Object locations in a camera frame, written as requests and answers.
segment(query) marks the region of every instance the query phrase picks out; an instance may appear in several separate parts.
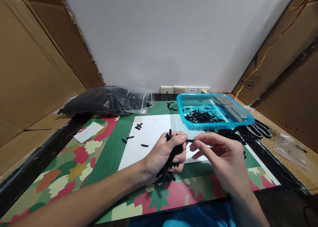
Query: hand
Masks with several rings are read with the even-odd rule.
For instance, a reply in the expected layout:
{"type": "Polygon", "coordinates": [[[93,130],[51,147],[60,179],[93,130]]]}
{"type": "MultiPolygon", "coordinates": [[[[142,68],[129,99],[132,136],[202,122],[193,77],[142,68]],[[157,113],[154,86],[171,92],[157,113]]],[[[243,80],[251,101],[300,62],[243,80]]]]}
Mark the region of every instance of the hand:
{"type": "Polygon", "coordinates": [[[221,184],[233,197],[244,198],[252,193],[240,142],[216,133],[201,133],[194,140],[190,150],[199,151],[192,158],[205,155],[221,184]]]}
{"type": "Polygon", "coordinates": [[[182,144],[182,153],[175,156],[173,163],[179,162],[179,167],[175,166],[168,171],[171,173],[180,173],[184,166],[184,161],[186,160],[186,146],[188,135],[182,131],[172,132],[172,139],[168,142],[166,140],[166,134],[163,133],[155,146],[152,148],[150,153],[141,160],[142,172],[141,179],[144,185],[154,183],[158,178],[156,175],[160,172],[162,167],[166,164],[169,155],[173,148],[177,145],[182,144]]]}

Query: electrical outlet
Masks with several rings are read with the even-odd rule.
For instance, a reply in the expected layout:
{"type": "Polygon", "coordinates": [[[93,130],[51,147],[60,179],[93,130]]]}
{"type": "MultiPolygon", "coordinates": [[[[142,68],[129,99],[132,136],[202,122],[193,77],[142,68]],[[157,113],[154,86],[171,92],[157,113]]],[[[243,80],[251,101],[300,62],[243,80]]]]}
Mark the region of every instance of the electrical outlet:
{"type": "Polygon", "coordinates": [[[173,86],[161,86],[160,87],[162,94],[172,94],[173,93],[173,86]]]}
{"type": "Polygon", "coordinates": [[[186,93],[191,93],[191,94],[196,94],[198,93],[199,88],[198,87],[187,87],[185,92],[186,93]]]}
{"type": "Polygon", "coordinates": [[[182,94],[186,92],[186,87],[185,86],[174,86],[173,87],[173,93],[174,94],[182,94]]]}
{"type": "Polygon", "coordinates": [[[206,90],[206,92],[209,93],[210,88],[209,87],[200,87],[198,90],[198,93],[202,93],[202,90],[206,90]]]}

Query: white wall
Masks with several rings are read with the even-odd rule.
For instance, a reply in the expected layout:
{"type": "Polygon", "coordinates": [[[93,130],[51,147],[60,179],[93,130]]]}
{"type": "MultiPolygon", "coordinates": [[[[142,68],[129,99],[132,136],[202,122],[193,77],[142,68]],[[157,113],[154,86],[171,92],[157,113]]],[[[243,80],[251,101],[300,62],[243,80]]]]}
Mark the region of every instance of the white wall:
{"type": "Polygon", "coordinates": [[[108,85],[231,92],[290,0],[66,0],[108,85]]]}

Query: perforated basket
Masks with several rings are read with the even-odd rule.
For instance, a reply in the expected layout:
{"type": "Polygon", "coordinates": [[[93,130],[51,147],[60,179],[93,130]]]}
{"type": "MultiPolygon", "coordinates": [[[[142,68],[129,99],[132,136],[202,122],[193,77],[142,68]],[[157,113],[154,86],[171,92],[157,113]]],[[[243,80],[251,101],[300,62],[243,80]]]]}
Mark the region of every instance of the perforated basket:
{"type": "Polygon", "coordinates": [[[177,96],[179,112],[185,126],[191,130],[233,129],[240,125],[254,123],[254,118],[231,97],[223,94],[179,94],[177,96]],[[214,114],[224,122],[191,123],[185,116],[190,111],[200,110],[214,114]]]}

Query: cardboard box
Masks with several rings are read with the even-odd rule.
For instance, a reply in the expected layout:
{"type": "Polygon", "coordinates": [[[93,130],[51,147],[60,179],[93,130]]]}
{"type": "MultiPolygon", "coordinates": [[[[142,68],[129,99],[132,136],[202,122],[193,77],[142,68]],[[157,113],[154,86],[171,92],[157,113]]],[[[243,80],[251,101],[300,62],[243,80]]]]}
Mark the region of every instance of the cardboard box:
{"type": "MultiPolygon", "coordinates": [[[[256,69],[262,60],[266,49],[292,23],[300,11],[290,10],[289,7],[279,19],[275,28],[255,55],[246,73],[232,92],[236,95],[243,81],[256,69]]],[[[238,98],[247,105],[252,105],[266,92],[271,84],[286,67],[305,49],[318,34],[318,1],[310,0],[296,22],[280,37],[268,51],[262,66],[256,71],[239,93],[238,98]]]]}
{"type": "Polygon", "coordinates": [[[0,12],[1,177],[70,120],[51,112],[104,82],[64,0],[0,0],[0,12]]]}
{"type": "Polygon", "coordinates": [[[318,37],[261,98],[257,110],[318,154],[317,67],[318,37]]]}

